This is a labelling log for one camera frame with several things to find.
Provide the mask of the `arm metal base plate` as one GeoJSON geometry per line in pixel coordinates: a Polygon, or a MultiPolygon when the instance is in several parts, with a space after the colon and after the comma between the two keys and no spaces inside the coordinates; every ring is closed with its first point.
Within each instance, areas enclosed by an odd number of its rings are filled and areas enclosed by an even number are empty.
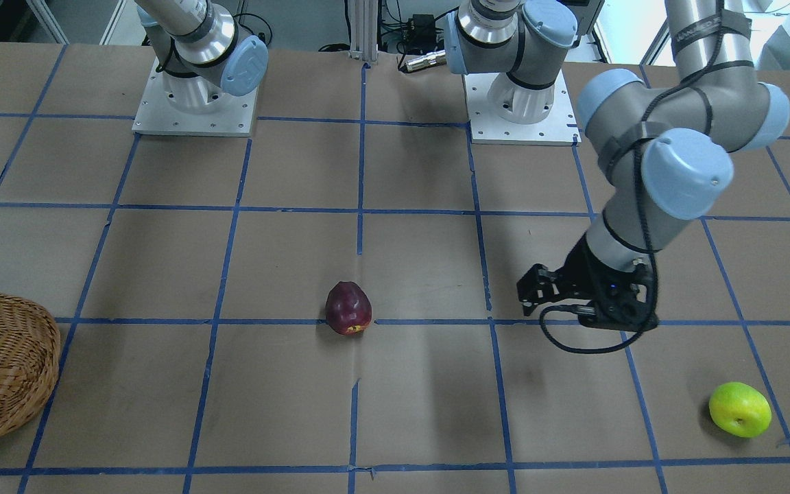
{"type": "Polygon", "coordinates": [[[260,88],[233,96],[200,76],[176,78],[154,60],[132,131],[155,137],[250,138],[260,88]]]}
{"type": "Polygon", "coordinates": [[[529,90],[507,74],[463,75],[471,140],[479,144],[571,146],[579,124],[562,72],[553,85],[529,90]]]}

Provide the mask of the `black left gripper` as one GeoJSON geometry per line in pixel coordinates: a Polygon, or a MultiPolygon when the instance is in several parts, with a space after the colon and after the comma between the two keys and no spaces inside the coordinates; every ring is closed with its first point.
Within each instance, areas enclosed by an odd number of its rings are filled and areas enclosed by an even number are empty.
{"type": "Polygon", "coordinates": [[[583,325],[631,332],[658,327],[658,288],[655,260],[627,272],[619,271],[599,260],[585,237],[579,239],[557,272],[536,263],[516,282],[523,316],[530,316],[547,303],[585,300],[595,315],[584,317],[583,325]]]}

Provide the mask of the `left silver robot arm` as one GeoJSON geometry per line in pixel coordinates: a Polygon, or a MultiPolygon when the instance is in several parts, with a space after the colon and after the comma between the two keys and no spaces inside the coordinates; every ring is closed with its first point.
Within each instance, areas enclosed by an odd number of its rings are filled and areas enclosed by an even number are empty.
{"type": "MultiPolygon", "coordinates": [[[[705,215],[734,177],[730,155],[784,134],[790,102],[760,82],[750,20],[739,1],[668,1],[680,80],[652,89],[627,69],[593,78],[577,118],[614,195],[555,271],[535,265],[517,284],[524,316],[571,312],[581,325],[656,327],[656,254],[705,215]]],[[[446,16],[455,74],[495,74],[496,115],[534,124],[546,115],[577,19],[558,1],[464,1],[446,16]]]]}

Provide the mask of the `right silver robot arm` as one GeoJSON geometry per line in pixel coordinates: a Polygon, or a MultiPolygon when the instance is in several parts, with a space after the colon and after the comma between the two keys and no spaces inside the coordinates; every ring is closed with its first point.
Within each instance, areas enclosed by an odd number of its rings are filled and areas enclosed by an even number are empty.
{"type": "Polygon", "coordinates": [[[138,1],[145,34],[156,50],[164,97],[186,113],[209,113],[228,97],[260,87],[267,45],[211,1],[138,1]]]}

